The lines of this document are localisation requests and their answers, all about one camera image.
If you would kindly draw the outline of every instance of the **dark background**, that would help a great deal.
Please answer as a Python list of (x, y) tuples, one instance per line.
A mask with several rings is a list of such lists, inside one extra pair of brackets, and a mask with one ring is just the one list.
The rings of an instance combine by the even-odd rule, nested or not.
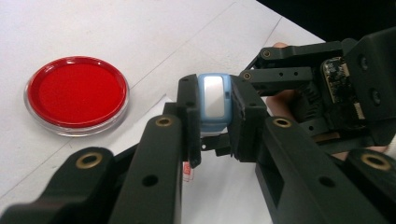
[(258, 0), (325, 41), (396, 26), (395, 0)]

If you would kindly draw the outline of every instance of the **light blue plastic part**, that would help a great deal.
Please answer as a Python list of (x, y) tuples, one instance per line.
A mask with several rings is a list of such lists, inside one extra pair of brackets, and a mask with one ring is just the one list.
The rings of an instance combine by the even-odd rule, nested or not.
[[(224, 113), (222, 116), (210, 116), (205, 112), (205, 78), (206, 77), (221, 77), (223, 84), (223, 102)], [(231, 78), (228, 74), (223, 73), (206, 73), (198, 76), (198, 87), (201, 104), (201, 134), (220, 133), (231, 122), (233, 117), (231, 104)]]

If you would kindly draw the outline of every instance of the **white label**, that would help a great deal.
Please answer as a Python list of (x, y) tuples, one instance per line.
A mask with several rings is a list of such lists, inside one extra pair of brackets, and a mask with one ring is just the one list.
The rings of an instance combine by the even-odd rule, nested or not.
[(224, 85), (222, 77), (204, 77), (205, 114), (210, 118), (224, 117)]

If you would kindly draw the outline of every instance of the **small blue object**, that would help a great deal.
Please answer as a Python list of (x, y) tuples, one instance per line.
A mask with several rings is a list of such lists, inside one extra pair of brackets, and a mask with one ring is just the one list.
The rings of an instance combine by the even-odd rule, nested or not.
[(223, 73), (198, 76), (201, 134), (220, 134), (232, 119), (231, 78)]

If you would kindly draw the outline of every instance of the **petri dish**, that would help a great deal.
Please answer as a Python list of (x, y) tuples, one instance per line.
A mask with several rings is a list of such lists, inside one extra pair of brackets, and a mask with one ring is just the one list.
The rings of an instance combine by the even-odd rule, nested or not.
[(24, 102), (43, 127), (61, 135), (84, 136), (121, 124), (129, 87), (109, 63), (66, 57), (35, 72), (26, 84)]

